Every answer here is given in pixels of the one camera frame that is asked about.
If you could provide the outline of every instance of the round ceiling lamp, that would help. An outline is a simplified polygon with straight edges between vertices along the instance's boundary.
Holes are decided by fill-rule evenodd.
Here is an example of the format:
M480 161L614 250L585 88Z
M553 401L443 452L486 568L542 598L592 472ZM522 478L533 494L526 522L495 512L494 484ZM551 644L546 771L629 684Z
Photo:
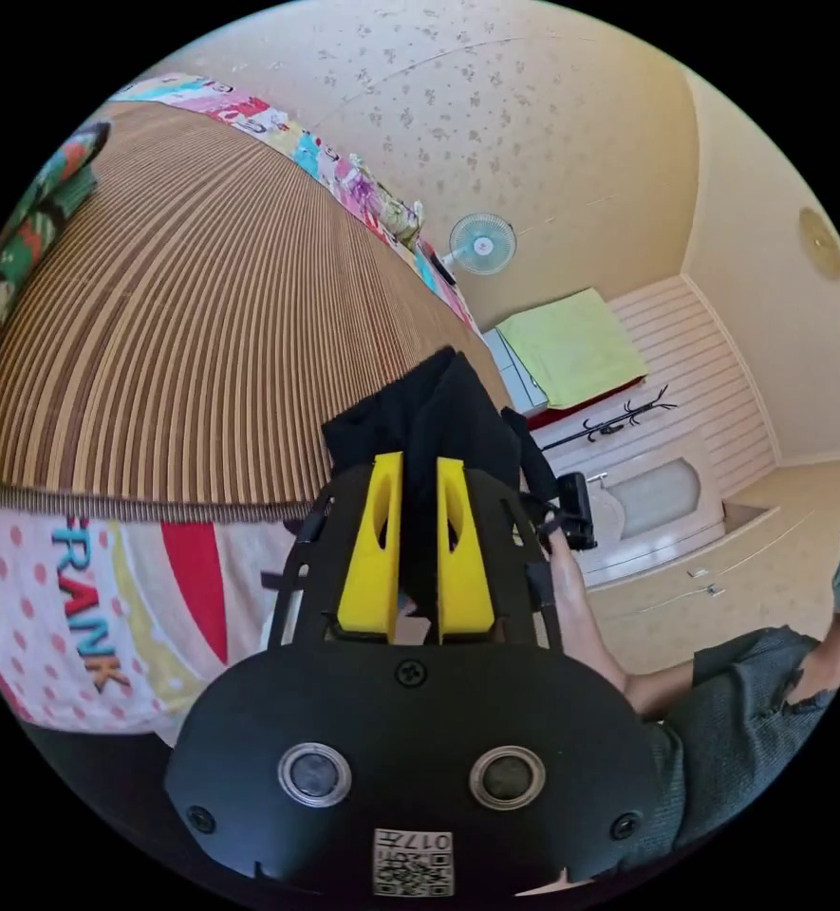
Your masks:
M799 233L812 265L832 281L840 278L840 244L822 215L805 208L799 213Z

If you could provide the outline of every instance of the white cabinet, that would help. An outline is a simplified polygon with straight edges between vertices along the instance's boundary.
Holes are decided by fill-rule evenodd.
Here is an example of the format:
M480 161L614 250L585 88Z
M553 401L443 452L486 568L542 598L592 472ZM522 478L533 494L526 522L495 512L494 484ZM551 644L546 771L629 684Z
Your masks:
M483 333L483 340L495 358L502 381L512 397L512 407L520 415L535 415L547 407L546 393L536 384L527 367L498 329Z
M589 586L660 567L726 533L717 479L699 434L607 468L588 492L597 547L578 560Z

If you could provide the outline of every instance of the gray shirt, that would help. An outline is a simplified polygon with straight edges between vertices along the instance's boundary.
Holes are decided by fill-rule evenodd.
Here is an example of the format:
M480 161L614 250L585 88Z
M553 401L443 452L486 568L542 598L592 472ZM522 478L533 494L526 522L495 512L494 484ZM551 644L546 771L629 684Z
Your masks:
M817 644L782 626L696 653L692 690L662 723L645 725L663 796L620 870L722 826L783 771L833 695L786 701Z

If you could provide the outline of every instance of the green patterned blanket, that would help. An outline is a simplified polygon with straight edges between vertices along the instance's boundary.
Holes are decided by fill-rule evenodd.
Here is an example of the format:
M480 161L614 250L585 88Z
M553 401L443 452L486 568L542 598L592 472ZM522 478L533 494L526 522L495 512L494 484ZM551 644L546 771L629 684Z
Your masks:
M97 181L88 165L108 137L106 121L76 131L41 169L0 233L0 333L37 263L93 192Z

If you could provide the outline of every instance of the coat rack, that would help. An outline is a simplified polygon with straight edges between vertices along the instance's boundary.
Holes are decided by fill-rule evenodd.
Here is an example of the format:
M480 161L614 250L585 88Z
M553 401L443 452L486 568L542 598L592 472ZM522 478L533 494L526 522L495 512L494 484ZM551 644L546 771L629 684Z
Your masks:
M637 408L631 407L631 399L625 403L625 413L620 415L617 418L612 420L604 420L599 424L596 424L594 427L589 427L588 422L585 420L582 426L584 430L580 433L572 434L570 437L563 437L562 439L556 440L554 443L550 443L547 446L542 447L542 452L546 452L548 449L555 449L556 446L561 446L563 443L570 443L573 439L580 439L581 437L587 437L588 442L593 443L596 441L594 434L598 434L601 437L611 437L613 434L619 433L620 430L625 429L627 424L629 427L637 427L641 424L638 418L641 415L645 415L648 411L653 411L655 408L662 408L666 411L672 408L678 408L679 405L670 404L667 401L660 401L663 398L663 394L669 388L669 383L657 393L657 397L651 401L646 401L643 405L639 405Z

